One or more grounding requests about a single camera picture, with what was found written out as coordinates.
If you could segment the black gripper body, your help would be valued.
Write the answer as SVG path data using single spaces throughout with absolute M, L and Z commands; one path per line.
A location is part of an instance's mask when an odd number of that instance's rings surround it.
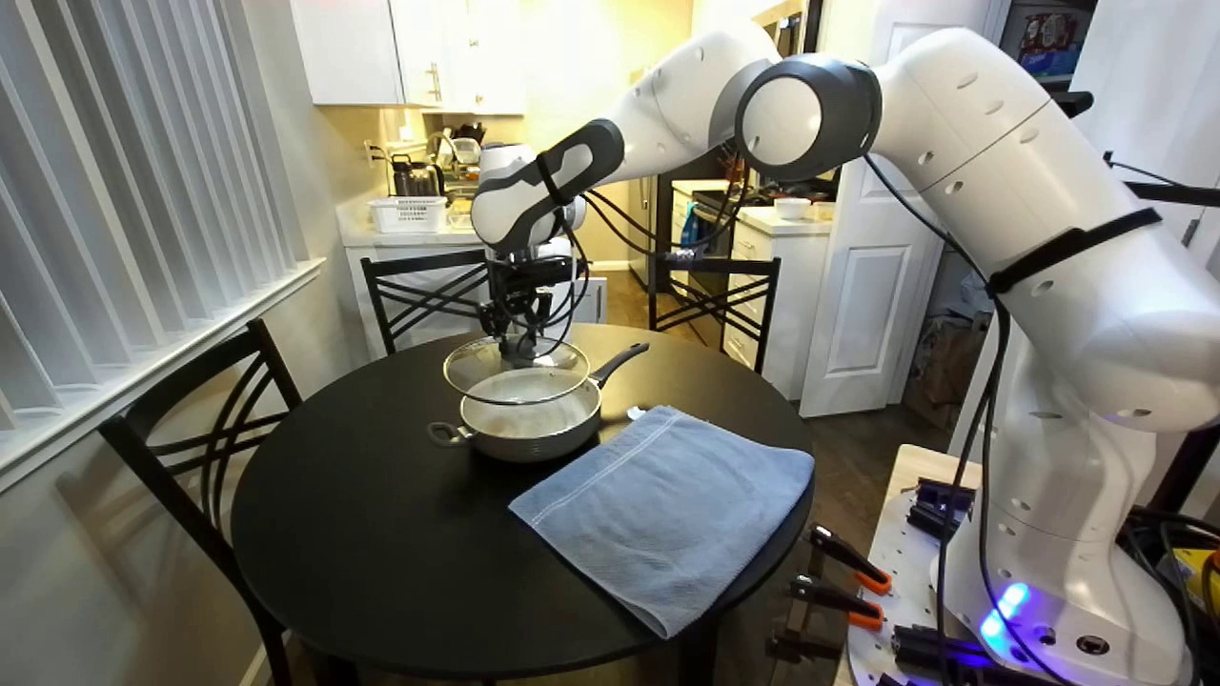
M 541 336 L 568 311 L 574 262 L 568 257 L 489 257 L 489 303 L 479 324 L 496 339 Z

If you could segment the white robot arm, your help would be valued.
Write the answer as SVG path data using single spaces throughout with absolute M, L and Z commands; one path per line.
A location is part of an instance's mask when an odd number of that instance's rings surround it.
M 1186 686 L 1188 629 L 1122 545 L 1156 442 L 1220 411 L 1220 291 L 1059 104 L 994 42 L 943 26 L 882 64 L 784 57 L 745 23 L 660 60 L 613 116 L 484 179 L 505 276 L 600 184 L 733 144 L 774 184 L 897 172 L 994 332 L 982 485 L 939 599 L 982 652 L 1068 686 Z

